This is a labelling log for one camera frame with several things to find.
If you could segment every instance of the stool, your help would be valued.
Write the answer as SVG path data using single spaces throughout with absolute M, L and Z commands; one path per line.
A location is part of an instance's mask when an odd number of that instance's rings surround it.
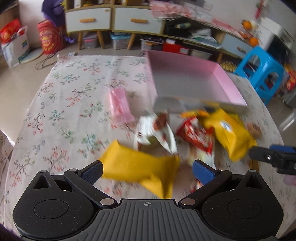
M 250 59 L 254 56 L 257 56 L 260 60 L 257 70 L 252 69 L 251 66 L 250 69 L 246 68 Z M 265 80 L 273 73 L 277 75 L 277 79 L 274 80 L 272 86 L 268 86 Z M 261 47 L 257 46 L 241 61 L 234 74 L 247 78 L 266 105 L 281 85 L 284 68 Z

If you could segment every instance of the drawer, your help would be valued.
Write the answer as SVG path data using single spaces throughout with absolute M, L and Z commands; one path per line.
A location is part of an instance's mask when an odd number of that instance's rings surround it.
M 162 20 L 155 20 L 151 10 L 116 7 L 113 30 L 159 34 Z
M 110 29 L 111 8 L 92 8 L 66 13 L 67 32 Z
M 230 53 L 238 55 L 241 58 L 244 58 L 246 54 L 253 49 L 252 46 L 229 34 L 226 34 L 222 42 L 222 47 L 223 49 L 229 51 Z

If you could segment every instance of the red box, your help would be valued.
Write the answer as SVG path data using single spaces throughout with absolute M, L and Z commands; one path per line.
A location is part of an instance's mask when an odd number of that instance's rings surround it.
M 171 53 L 179 53 L 184 55 L 188 55 L 189 53 L 188 48 L 185 48 L 179 44 L 168 44 L 168 43 L 163 44 L 163 51 L 171 52 Z

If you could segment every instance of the red cylindrical container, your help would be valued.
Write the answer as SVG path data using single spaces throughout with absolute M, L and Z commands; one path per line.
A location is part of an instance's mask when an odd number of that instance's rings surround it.
M 44 20 L 37 24 L 43 53 L 51 54 L 62 50 L 65 47 L 65 27 L 56 27 L 50 20 Z

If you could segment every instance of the silver screw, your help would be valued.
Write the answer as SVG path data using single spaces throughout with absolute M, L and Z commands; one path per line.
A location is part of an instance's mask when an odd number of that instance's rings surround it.
M 184 198 L 181 203 L 185 206 L 191 206 L 193 204 L 195 204 L 195 200 L 192 198 Z
M 104 198 L 104 199 L 101 200 L 101 204 L 106 205 L 106 206 L 112 205 L 114 202 L 115 201 L 113 199 L 111 199 L 111 198 Z

